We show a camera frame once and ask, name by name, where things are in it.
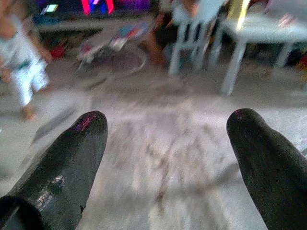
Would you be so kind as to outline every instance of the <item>person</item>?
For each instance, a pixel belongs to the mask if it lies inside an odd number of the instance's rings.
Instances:
[[[168,43],[177,39],[178,26],[182,22],[192,20],[209,23],[218,14],[219,9],[229,0],[181,0],[173,12],[159,14],[156,17],[156,26],[149,32],[143,46],[148,50],[150,60],[156,65],[165,65],[167,61],[163,55],[163,49]]]
[[[9,14],[12,5],[10,0],[0,0],[1,78],[12,83],[19,96],[23,117],[31,120],[35,116],[30,105],[32,89],[37,92],[48,86],[45,67],[52,61],[52,56],[35,36],[25,33],[16,16]]]

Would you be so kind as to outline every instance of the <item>white plastic table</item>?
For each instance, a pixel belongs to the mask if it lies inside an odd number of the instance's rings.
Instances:
[[[248,14],[238,27],[235,20],[226,19],[219,23],[216,38],[209,57],[209,68],[216,67],[221,48],[223,33],[228,34],[236,41],[236,47],[221,93],[229,96],[236,83],[236,77],[242,62],[247,43],[276,43],[284,44],[275,63],[276,67],[283,67],[292,51],[292,45],[298,42],[307,42],[307,26],[301,22],[292,23],[286,27],[279,27],[279,18],[272,18],[262,13]]]

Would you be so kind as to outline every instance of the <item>table leg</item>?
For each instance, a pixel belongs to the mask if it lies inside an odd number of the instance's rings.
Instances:
[[[281,50],[276,60],[275,67],[278,67],[278,68],[283,67],[286,64],[291,51],[292,51],[292,43],[284,44],[283,49]]]
[[[246,48],[246,41],[239,41],[236,45],[234,53],[232,54],[230,65],[224,82],[222,84],[221,93],[229,96],[234,90],[236,83],[236,76],[239,72],[242,58]]]
[[[217,28],[214,43],[211,49],[211,54],[209,57],[209,64],[208,64],[209,69],[214,69],[219,59],[222,48],[223,30],[224,30],[223,26],[219,25]]]

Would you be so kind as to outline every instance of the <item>television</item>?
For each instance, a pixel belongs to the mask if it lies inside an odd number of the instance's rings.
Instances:
[[[151,0],[31,0],[32,13],[59,19],[141,15],[151,9]]]

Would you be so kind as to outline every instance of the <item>screen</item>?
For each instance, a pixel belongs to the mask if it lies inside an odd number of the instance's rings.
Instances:
[[[149,11],[150,0],[36,0],[41,15],[110,15],[122,11]]]

